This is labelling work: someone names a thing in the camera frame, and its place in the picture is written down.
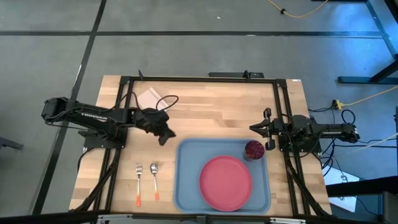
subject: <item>silver fork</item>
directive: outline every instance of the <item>silver fork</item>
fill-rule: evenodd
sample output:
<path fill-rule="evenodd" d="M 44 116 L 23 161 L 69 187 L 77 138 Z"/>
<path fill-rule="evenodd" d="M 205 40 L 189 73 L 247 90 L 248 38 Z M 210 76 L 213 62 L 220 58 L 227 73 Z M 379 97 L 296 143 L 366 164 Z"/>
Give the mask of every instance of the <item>silver fork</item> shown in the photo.
<path fill-rule="evenodd" d="M 136 206 L 140 207 L 141 206 L 141 199 L 140 199 L 140 196 L 139 196 L 139 182 L 140 182 L 141 174 L 142 174 L 142 165 L 141 164 L 136 164 L 136 173 L 137 173 L 137 176 L 138 176 Z"/>

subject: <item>red plate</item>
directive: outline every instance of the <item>red plate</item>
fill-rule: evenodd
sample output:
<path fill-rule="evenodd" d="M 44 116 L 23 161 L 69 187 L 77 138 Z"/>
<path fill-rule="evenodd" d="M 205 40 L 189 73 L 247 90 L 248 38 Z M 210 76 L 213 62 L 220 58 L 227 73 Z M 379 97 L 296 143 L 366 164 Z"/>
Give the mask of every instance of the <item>red plate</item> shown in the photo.
<path fill-rule="evenodd" d="M 248 168 L 231 156 L 218 156 L 208 161 L 201 170 L 199 182 L 206 202 L 222 212 L 241 208 L 252 190 Z"/>

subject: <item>spoon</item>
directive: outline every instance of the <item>spoon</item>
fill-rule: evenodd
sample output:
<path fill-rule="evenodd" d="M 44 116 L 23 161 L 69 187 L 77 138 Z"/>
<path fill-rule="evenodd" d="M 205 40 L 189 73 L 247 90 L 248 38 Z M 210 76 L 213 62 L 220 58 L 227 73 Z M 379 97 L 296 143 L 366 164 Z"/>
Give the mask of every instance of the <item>spoon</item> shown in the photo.
<path fill-rule="evenodd" d="M 159 193 L 157 191 L 157 184 L 156 184 L 156 174 L 157 174 L 157 165 L 151 164 L 150 165 L 150 172 L 154 175 L 154 182 L 155 182 L 155 200 L 159 200 Z"/>

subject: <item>gray floor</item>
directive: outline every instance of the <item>gray floor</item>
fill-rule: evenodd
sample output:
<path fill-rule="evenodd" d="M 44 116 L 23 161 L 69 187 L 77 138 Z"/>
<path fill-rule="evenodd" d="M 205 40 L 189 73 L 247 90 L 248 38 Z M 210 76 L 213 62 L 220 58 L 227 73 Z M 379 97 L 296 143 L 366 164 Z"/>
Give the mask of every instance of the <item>gray floor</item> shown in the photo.
<path fill-rule="evenodd" d="M 275 0 L 292 14 L 319 5 L 307 0 Z M 372 1 L 396 42 L 396 22 L 382 1 Z M 99 0 L 0 0 L 0 30 L 91 30 Z M 281 16 L 266 1 L 108 1 L 100 30 L 271 30 L 377 31 L 364 4 L 330 2 L 304 19 Z M 68 96 L 87 37 L 0 36 L 0 136 L 23 142 L 21 151 L 0 151 L 0 216 L 26 215 L 50 154 L 56 128 L 44 125 L 43 101 Z M 362 99 L 391 86 L 340 85 L 336 78 L 371 76 L 393 61 L 382 39 L 332 37 L 157 36 L 97 37 L 78 100 L 95 103 L 103 75 L 205 76 L 208 72 L 263 72 L 269 78 L 302 79 L 309 108 Z M 395 133 L 392 115 L 398 91 L 350 107 L 363 140 Z M 314 114 L 319 123 L 330 112 Z M 342 122 L 340 113 L 336 121 Z M 44 212 L 68 209 L 83 139 L 69 130 Z M 341 168 L 365 179 L 397 175 L 394 149 L 347 154 L 336 148 Z"/>

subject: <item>butcher block tabletop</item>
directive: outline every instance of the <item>butcher block tabletop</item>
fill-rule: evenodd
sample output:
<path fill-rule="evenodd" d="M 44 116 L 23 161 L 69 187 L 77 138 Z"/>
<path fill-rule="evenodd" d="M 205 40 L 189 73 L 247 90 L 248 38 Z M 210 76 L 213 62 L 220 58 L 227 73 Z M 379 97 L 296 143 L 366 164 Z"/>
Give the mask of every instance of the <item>butcher block tabletop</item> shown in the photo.
<path fill-rule="evenodd" d="M 110 108 L 115 104 L 120 78 L 119 75 L 103 77 L 97 106 Z M 292 113 L 308 116 L 301 81 L 287 80 L 287 86 Z M 111 212 L 181 214 L 173 201 L 175 157 L 179 142 L 186 138 L 251 138 L 264 144 L 266 139 L 250 131 L 249 126 L 264 119 L 262 112 L 265 108 L 275 111 L 271 120 L 276 114 L 272 84 L 135 81 L 133 85 L 133 91 L 137 96 L 150 88 L 160 96 L 179 96 L 178 103 L 167 111 L 170 116 L 169 128 L 177 137 L 169 139 L 164 146 L 160 146 L 157 137 L 153 134 L 146 134 L 137 128 L 129 129 L 126 146 L 121 151 Z M 282 89 L 279 92 L 282 111 L 285 113 Z M 172 97 L 165 99 L 168 104 L 174 100 Z M 131 98 L 130 106 L 136 106 L 134 97 Z M 104 149 L 94 149 L 82 159 L 70 209 L 79 206 L 97 184 L 103 156 Z M 271 207 L 264 215 L 291 216 L 284 158 L 278 145 L 274 150 L 266 151 L 266 158 Z M 143 166 L 140 207 L 136 207 L 136 163 L 141 163 Z M 151 163 L 158 165 L 159 171 L 156 177 L 159 200 L 155 200 L 154 197 L 154 177 L 149 169 Z M 308 155 L 302 158 L 302 167 L 307 188 L 322 208 L 330 213 L 330 204 L 318 159 Z M 303 213 L 300 190 L 297 186 L 295 189 L 298 209 Z M 104 187 L 99 208 L 104 208 L 107 192 L 108 185 Z"/>

